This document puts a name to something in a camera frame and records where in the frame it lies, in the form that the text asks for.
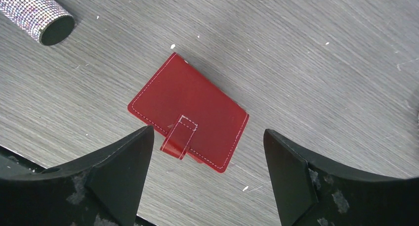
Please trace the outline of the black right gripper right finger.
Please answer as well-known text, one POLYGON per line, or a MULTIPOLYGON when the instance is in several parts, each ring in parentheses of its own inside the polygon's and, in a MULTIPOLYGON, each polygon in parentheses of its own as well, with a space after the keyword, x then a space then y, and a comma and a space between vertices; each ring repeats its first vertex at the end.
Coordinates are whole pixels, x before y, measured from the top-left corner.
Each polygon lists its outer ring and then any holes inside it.
POLYGON ((284 226, 416 226, 419 180, 339 163, 266 129, 263 146, 284 226))

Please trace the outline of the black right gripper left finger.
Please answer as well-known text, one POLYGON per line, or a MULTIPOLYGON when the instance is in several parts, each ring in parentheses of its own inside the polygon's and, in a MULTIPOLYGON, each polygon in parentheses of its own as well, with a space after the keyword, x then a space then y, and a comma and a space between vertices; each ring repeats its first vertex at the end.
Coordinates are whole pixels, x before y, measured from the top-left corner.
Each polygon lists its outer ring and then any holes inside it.
POLYGON ((0 178, 0 212, 24 213, 3 226, 133 226, 154 144, 142 127, 38 174, 0 178))

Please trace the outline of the red leather card holder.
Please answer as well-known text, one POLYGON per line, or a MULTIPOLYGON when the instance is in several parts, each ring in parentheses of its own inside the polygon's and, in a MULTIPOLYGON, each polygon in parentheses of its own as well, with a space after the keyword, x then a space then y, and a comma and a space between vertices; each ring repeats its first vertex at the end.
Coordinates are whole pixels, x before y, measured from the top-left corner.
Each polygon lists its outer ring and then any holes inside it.
POLYGON ((173 53, 129 103, 128 110, 164 136, 162 152, 190 155, 225 172, 248 113, 204 75, 173 53))

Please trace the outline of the glittery sequin tube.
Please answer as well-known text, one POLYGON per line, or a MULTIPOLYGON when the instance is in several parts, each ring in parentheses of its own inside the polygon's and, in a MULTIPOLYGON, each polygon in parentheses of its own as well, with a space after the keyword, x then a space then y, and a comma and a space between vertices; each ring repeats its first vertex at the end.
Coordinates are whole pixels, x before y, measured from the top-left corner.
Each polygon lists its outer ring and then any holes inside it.
POLYGON ((73 15, 55 0, 0 0, 0 10, 44 46, 62 42, 76 26, 73 15))

